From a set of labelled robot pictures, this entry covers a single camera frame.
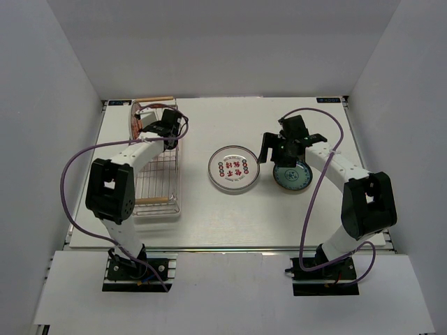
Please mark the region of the white plate green red rim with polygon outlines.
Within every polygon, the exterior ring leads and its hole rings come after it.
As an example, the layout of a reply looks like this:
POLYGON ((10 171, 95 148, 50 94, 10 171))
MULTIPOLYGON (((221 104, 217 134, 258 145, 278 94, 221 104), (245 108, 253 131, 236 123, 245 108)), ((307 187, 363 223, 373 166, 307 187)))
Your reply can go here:
POLYGON ((228 195, 240 195, 246 192, 249 192, 251 189, 253 189, 259 182, 259 179, 253 180, 253 182, 248 185, 241 188, 225 188, 216 183, 211 177, 208 178, 211 185, 218 191, 228 194, 228 195))

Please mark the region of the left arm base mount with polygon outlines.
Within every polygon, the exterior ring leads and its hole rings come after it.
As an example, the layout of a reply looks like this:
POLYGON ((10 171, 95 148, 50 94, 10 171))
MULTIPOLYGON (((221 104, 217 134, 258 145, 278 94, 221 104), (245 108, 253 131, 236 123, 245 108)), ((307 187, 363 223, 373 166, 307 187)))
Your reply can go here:
POLYGON ((167 293, 175 278, 176 259, 160 256, 148 258, 143 250, 138 259, 149 264, 152 269, 117 255, 113 248, 109 249, 102 291, 167 293))

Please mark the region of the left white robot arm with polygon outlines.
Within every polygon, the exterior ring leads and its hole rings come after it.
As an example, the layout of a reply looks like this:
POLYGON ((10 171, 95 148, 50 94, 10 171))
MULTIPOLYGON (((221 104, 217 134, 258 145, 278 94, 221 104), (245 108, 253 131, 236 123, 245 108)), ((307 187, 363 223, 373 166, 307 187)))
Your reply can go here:
POLYGON ((154 158, 176 148, 183 117, 179 110, 165 105, 161 118, 144 126, 127 148, 111 158, 95 159, 90 167, 86 207, 105 226, 115 252, 126 257, 123 268, 131 278, 144 276, 148 264, 139 256, 143 243, 132 217, 135 176, 154 158))

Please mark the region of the teal blue patterned plate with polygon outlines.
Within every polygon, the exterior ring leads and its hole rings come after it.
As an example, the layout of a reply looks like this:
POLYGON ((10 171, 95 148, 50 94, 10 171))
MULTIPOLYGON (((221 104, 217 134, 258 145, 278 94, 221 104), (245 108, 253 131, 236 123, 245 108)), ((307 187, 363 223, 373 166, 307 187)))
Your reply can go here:
POLYGON ((312 182, 312 169, 302 161, 297 161, 295 167, 279 167, 277 164, 273 168, 275 182, 288 191, 303 191, 312 182))

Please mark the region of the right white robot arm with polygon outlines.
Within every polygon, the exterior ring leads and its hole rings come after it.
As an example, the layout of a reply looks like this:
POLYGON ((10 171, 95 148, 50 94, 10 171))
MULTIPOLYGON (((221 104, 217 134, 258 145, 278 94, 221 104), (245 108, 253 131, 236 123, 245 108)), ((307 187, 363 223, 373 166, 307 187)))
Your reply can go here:
POLYGON ((310 220, 316 196, 324 179, 342 194, 341 225, 316 249, 314 266, 301 270, 316 271, 323 278, 332 278, 341 269, 341 262, 351 257, 369 239, 397 222, 397 211, 390 177, 385 172, 370 172, 343 157, 337 142, 330 145, 319 133, 309 133, 298 110, 284 115, 279 133, 264 133, 258 163, 272 161, 278 168, 293 169, 298 163, 320 172, 305 215, 310 220))

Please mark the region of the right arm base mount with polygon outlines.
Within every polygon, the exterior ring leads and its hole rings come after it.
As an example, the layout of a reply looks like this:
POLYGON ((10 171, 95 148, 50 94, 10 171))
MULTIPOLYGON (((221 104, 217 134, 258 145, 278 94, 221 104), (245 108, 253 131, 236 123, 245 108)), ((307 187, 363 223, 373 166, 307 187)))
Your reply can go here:
POLYGON ((348 258, 339 264, 316 271, 304 271, 299 258, 291 258, 291 265, 284 273, 292 279, 295 297, 358 296, 358 284, 350 285, 357 279, 353 260, 348 258))

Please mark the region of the white plate red characters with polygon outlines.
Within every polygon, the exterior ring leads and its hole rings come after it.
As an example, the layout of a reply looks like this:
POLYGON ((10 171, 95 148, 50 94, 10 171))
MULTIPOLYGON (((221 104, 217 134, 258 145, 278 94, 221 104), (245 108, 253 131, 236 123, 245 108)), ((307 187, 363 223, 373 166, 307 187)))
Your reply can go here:
POLYGON ((138 102, 134 102, 131 106, 130 117, 129 117, 129 128, 132 140, 135 140, 139 137, 143 128, 142 121, 140 118, 140 108, 141 105, 138 102))
POLYGON ((211 155, 207 171, 209 177, 222 187, 241 188, 258 178, 260 166, 251 150, 230 145, 216 150, 211 155))

